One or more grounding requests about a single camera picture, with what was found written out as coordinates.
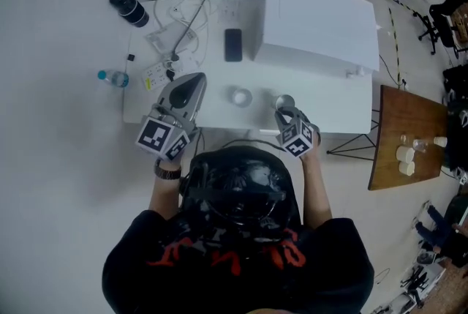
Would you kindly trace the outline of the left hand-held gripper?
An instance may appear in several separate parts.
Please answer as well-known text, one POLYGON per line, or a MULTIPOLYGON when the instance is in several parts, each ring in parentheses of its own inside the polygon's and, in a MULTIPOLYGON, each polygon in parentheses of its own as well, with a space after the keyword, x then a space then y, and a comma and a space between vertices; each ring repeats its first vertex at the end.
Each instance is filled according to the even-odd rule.
POLYGON ((136 139, 136 146, 165 161, 177 160, 197 132, 207 77, 203 72, 183 75, 166 85, 136 139))

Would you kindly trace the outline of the person's right forearm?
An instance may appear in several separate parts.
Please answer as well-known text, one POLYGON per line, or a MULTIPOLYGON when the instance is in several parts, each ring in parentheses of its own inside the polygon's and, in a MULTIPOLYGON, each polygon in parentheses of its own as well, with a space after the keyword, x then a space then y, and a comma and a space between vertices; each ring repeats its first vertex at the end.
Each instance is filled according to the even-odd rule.
POLYGON ((316 150, 301 156, 304 177, 303 223, 318 228, 333 218, 316 150))

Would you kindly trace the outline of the person's left forearm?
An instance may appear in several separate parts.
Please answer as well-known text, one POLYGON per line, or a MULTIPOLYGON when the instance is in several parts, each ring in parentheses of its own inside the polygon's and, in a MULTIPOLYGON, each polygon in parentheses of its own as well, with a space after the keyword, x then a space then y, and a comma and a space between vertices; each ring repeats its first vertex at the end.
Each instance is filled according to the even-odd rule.
MULTIPOLYGON (((163 160, 160 166, 166 170, 175 171, 181 168, 181 162, 163 160)), ((180 185, 181 179, 168 181, 155 176, 154 188, 148 209, 158 213, 166 220, 174 217, 178 212, 180 185)))

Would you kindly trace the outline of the white power strip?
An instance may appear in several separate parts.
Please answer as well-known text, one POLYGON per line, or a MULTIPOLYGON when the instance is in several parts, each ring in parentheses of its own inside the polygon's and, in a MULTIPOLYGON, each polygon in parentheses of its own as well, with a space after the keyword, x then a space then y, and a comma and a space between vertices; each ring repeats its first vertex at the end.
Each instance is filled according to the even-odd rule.
POLYGON ((154 91, 161 86, 167 85, 170 81, 166 76, 166 69, 173 69, 177 72, 175 79, 183 75, 196 72, 200 62, 192 55, 180 56, 178 61, 164 59, 161 62, 142 71, 141 78, 144 89, 154 91))

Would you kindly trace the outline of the black metal table legs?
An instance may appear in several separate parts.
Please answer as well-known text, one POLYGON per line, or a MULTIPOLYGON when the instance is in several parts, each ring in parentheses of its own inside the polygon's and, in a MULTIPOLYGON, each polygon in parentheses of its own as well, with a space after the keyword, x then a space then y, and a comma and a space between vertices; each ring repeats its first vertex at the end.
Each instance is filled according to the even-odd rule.
POLYGON ((357 134, 338 146, 327 150, 326 154, 331 157, 373 162, 378 150, 380 130, 380 111, 373 109, 371 112, 371 129, 368 133, 357 134))

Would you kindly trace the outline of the brown wrist watch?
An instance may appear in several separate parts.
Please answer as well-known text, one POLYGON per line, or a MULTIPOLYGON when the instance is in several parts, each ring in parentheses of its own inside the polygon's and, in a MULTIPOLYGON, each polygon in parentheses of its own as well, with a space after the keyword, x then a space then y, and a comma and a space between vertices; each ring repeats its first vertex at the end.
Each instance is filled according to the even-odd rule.
POLYGON ((166 170, 160 166, 161 163, 162 160, 157 160, 154 163, 154 174, 156 177, 168 181, 179 180, 181 178, 181 168, 175 171, 166 170))

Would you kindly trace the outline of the clear water bottle blue cap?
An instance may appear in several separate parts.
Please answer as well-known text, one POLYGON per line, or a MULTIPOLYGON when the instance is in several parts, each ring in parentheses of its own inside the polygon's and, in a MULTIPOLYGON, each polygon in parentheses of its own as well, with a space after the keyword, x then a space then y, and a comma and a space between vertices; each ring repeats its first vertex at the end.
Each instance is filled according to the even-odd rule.
POLYGON ((129 84, 129 76, 118 70, 100 70, 97 77, 99 80, 118 88, 125 88, 129 84))

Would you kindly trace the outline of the white flat packet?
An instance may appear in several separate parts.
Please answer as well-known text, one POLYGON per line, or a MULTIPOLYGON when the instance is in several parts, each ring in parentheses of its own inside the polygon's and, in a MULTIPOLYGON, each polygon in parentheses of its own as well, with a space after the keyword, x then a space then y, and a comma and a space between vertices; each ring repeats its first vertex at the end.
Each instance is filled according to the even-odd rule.
POLYGON ((145 39, 153 45, 158 53, 164 56, 173 51, 181 52, 197 39, 197 34, 180 21, 173 21, 160 30, 147 34, 145 39))

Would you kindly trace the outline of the black helmet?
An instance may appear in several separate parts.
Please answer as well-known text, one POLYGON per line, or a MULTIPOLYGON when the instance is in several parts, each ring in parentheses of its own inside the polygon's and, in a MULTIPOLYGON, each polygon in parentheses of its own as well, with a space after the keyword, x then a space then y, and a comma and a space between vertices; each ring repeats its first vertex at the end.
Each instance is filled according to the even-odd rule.
POLYGON ((199 212, 216 227, 276 239, 301 224, 284 163, 253 146, 231 146, 193 158, 179 193, 183 212, 199 212))

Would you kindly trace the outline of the black smartphone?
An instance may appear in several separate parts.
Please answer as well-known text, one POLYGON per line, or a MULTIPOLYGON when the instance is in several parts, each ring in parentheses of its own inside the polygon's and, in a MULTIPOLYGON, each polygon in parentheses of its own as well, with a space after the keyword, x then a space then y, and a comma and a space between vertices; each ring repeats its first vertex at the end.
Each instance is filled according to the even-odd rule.
POLYGON ((241 62, 243 60, 242 31, 226 29, 224 31, 224 59, 226 62, 241 62))

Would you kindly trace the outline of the wooden side table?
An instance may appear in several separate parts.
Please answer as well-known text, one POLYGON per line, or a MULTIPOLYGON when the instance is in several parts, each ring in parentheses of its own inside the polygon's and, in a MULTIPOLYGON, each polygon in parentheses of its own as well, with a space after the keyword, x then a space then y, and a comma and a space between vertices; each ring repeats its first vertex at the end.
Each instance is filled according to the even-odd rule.
POLYGON ((447 107, 389 86, 380 87, 380 114, 377 142, 368 190, 383 190, 424 182, 440 175, 444 150, 433 144, 435 137, 447 135, 447 107), (400 172, 397 148, 412 146, 414 140, 429 143, 425 152, 414 156, 415 172, 400 172))

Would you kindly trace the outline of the black flask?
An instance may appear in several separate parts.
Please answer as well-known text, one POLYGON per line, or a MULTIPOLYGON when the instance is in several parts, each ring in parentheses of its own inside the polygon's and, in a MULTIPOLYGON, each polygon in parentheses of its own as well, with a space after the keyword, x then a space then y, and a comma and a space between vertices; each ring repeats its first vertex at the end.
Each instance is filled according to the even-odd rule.
POLYGON ((149 22, 149 15, 138 0, 109 0, 118 14, 134 27, 144 27, 149 22))

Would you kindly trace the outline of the white microwave oven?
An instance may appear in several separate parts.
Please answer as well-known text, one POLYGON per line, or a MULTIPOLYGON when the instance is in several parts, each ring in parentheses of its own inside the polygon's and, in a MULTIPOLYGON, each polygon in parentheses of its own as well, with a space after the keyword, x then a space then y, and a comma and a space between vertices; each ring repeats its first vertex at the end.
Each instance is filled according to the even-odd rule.
POLYGON ((377 22, 366 0, 260 0, 253 59, 337 77, 378 71, 377 22))

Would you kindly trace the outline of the black shirt with red print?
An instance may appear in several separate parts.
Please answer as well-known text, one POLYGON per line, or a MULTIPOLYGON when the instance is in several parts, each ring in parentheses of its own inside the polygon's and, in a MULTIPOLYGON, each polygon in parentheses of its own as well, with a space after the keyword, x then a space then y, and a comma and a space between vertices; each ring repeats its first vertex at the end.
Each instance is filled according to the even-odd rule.
POLYGON ((259 242, 200 212, 146 210, 113 248, 102 290, 117 314, 360 314, 374 268, 352 220, 299 221, 259 242))

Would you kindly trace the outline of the black office chair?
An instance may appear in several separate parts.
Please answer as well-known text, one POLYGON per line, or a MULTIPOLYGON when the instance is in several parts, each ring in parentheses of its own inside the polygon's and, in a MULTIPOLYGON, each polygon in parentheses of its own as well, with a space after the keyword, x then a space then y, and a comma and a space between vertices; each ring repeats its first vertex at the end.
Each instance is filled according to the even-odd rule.
POLYGON ((458 59, 460 52, 464 49, 458 48, 455 43, 453 32, 457 31, 458 28, 449 23, 448 18, 464 3, 464 0, 445 0, 441 4, 432 4, 429 7, 429 14, 422 16, 418 12, 414 12, 413 15, 417 16, 426 30, 418 36, 418 40, 421 41, 426 35, 429 35, 429 39, 432 44, 431 55, 436 53, 435 44, 440 40, 445 48, 452 48, 455 57, 458 59))

